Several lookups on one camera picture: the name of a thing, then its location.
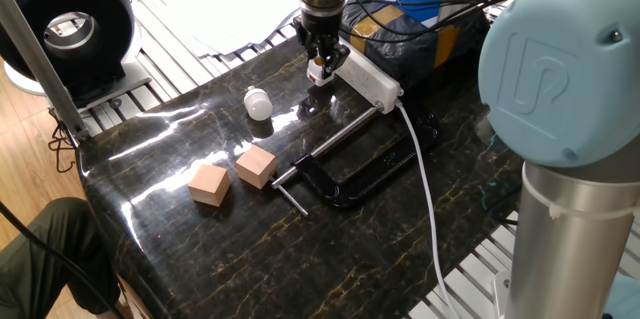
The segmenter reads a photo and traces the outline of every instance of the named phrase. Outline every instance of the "metal grate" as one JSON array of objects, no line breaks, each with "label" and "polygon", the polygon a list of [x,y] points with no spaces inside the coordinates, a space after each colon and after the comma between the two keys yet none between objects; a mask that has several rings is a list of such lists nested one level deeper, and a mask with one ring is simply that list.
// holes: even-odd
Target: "metal grate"
[{"label": "metal grate", "polygon": [[[518,214],[511,213],[509,219],[518,220]],[[513,225],[499,226],[444,279],[461,318],[497,319],[493,279],[498,272],[511,269],[515,230]],[[633,224],[618,272],[640,280],[640,219]],[[450,315],[439,287],[409,312],[411,319],[447,319]]]},{"label": "metal grate", "polygon": [[[175,1],[131,0],[142,32],[142,50],[136,59],[151,76],[151,82],[83,113],[91,136],[204,85],[295,36],[295,29],[288,24],[259,45],[229,55],[198,57],[189,43],[161,20],[160,10]],[[111,105],[114,101],[121,104]]]}]

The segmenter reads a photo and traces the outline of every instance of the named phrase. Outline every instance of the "metal pole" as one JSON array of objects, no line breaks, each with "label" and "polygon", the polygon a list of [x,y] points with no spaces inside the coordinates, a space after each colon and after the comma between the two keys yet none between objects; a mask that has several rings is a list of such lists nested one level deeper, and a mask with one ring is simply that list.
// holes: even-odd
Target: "metal pole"
[{"label": "metal pole", "polygon": [[289,194],[288,191],[286,191],[283,187],[278,186],[276,187],[276,189],[280,190],[282,192],[282,194],[284,194],[284,196],[289,199],[289,202],[291,202],[291,204],[293,204],[294,207],[296,207],[300,213],[302,213],[302,215],[304,216],[309,216],[309,213],[304,210],[304,208],[302,207],[302,205],[298,204],[298,202],[291,196],[291,194]]},{"label": "metal pole", "polygon": [[[331,149],[333,146],[335,146],[336,144],[341,142],[344,138],[346,138],[347,135],[351,134],[356,129],[358,129],[361,125],[368,122],[371,118],[373,118],[373,116],[379,110],[380,109],[378,107],[372,107],[368,109],[366,112],[362,113],[362,115],[357,117],[356,120],[349,123],[349,125],[342,128],[342,130],[337,132],[334,136],[329,138],[326,142],[320,144],[320,146],[315,148],[311,152],[311,155],[314,157],[319,157],[320,155],[324,154],[327,150]],[[280,177],[278,177],[278,179],[276,179],[276,181],[271,183],[271,187],[274,189],[278,189],[278,187],[281,187],[285,182],[287,182],[294,175],[296,175],[297,172],[298,170],[295,167],[291,167],[291,169],[287,170],[286,173],[282,174]]]},{"label": "metal pole", "polygon": [[602,318],[640,204],[638,153],[636,139],[589,167],[525,163],[506,319]]},{"label": "metal pole", "polygon": [[84,121],[15,0],[0,0],[0,24],[53,104],[58,118],[77,139],[89,137]]}]

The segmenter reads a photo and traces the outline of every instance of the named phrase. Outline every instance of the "wooden block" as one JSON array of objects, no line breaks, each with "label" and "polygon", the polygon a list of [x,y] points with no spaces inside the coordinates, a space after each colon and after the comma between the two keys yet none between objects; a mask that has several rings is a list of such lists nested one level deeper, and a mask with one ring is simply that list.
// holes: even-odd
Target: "wooden block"
[{"label": "wooden block", "polygon": [[193,200],[217,207],[222,204],[229,186],[231,186],[231,179],[227,169],[207,164],[202,164],[198,168],[188,185]]},{"label": "wooden block", "polygon": [[262,189],[275,174],[277,168],[276,157],[253,145],[236,162],[236,169],[240,179]]}]

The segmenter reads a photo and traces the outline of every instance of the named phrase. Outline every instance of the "black marble table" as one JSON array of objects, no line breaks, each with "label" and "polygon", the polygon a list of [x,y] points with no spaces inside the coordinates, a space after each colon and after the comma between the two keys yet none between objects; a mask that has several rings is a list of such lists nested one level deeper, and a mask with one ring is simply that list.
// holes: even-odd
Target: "black marble table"
[{"label": "black marble table", "polygon": [[[445,271],[492,230],[483,198],[520,184],[521,160],[487,125],[476,68],[474,56],[457,60],[407,94],[440,121],[425,159]],[[82,183],[118,273],[155,318],[400,318],[436,285],[416,163],[355,210],[288,183],[308,218],[238,178],[234,163],[252,144],[283,173],[369,107],[343,82],[311,89],[305,70],[301,48],[286,42],[80,146]],[[269,93],[271,125],[248,118],[251,85]],[[323,164],[344,179],[401,135],[402,123],[380,115]],[[220,208],[189,195],[201,163],[229,168]]]}]

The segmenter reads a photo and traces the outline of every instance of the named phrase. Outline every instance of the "black pants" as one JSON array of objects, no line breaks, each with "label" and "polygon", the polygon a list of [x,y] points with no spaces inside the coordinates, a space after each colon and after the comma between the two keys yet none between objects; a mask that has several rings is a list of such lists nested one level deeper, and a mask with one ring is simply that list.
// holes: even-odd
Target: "black pants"
[{"label": "black pants", "polygon": [[[117,277],[87,202],[76,198],[52,201],[28,228],[76,263],[107,300],[117,303]],[[65,285],[81,308],[92,314],[108,310],[84,283],[24,236],[0,251],[0,318],[44,319]]]}]

